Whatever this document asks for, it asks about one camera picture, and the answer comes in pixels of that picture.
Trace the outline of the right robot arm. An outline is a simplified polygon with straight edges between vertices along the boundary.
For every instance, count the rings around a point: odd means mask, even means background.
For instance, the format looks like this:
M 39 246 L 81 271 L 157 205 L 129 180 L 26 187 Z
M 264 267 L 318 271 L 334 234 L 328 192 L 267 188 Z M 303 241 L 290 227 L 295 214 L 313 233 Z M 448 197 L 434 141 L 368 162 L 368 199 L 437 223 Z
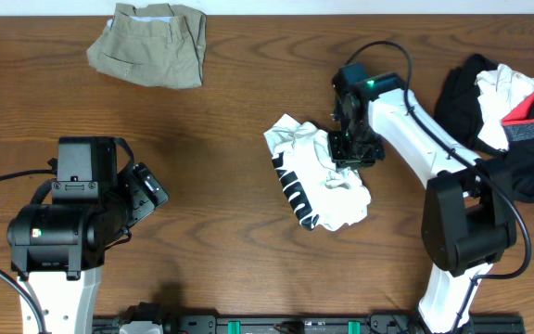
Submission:
M 472 332 L 469 308 L 482 277 L 516 243 L 514 215 L 482 179 L 508 189 L 509 173 L 451 138 L 395 73 L 370 77 L 351 64 L 332 85 L 340 128 L 328 144 L 337 168 L 370 167 L 389 143 L 426 190 L 421 237 L 433 266 L 418 304 L 423 326 L 429 333 Z

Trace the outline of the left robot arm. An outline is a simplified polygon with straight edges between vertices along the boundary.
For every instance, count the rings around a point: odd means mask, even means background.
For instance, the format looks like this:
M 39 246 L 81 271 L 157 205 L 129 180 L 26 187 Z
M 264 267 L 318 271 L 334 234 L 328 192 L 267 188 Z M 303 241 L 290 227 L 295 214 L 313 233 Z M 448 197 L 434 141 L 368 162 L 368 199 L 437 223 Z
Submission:
M 43 322 L 38 331 L 89 333 L 106 251 L 130 241 L 169 195 L 142 162 L 108 180 L 73 175 L 50 189 L 52 203 L 34 198 L 10 222 L 12 268 Z

